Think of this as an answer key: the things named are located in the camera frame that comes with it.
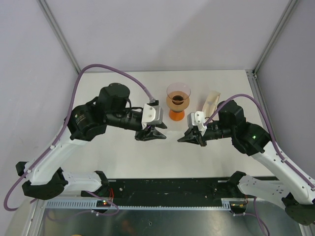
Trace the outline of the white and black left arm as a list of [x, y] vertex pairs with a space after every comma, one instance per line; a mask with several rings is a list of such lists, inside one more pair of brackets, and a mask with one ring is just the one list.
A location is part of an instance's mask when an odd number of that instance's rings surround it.
[[129, 95], [127, 86], [111, 83], [103, 87], [93, 100], [75, 107], [64, 132], [34, 168], [31, 168], [33, 161], [16, 164], [19, 176], [27, 173], [26, 181], [22, 184], [24, 195], [40, 200], [49, 200], [63, 192], [75, 191], [80, 191], [82, 197], [90, 197], [92, 194], [110, 196], [112, 192], [104, 172], [76, 174], [64, 171], [61, 165], [76, 149], [96, 136], [103, 135], [108, 126], [135, 131], [137, 141], [166, 139], [157, 130], [167, 128], [162, 121], [163, 110], [158, 102], [132, 107]]

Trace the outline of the cream coffee filter holder stack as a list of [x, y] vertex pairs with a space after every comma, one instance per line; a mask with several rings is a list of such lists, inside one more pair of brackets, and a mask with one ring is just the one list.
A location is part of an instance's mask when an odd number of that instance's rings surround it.
[[217, 108], [221, 93], [215, 90], [210, 91], [202, 108], [205, 117], [210, 117]]

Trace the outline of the clear pink plastic dripper cone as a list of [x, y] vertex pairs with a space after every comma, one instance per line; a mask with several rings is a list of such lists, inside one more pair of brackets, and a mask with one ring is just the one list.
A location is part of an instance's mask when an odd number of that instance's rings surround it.
[[191, 90], [188, 85], [178, 82], [172, 83], [166, 90], [166, 104], [176, 112], [183, 111], [189, 106]]

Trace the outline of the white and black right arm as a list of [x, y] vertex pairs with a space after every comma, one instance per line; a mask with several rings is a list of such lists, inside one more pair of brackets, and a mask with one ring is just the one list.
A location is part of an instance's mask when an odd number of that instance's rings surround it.
[[206, 146], [207, 141], [231, 138], [232, 145], [266, 167], [275, 181], [258, 180], [237, 171], [230, 178], [227, 192], [232, 197], [241, 194], [266, 200], [281, 209], [301, 225], [315, 222], [315, 180], [299, 168], [278, 146], [263, 127], [250, 123], [244, 110], [234, 100], [221, 102], [219, 119], [205, 124], [203, 112], [188, 115], [188, 130], [180, 143]]

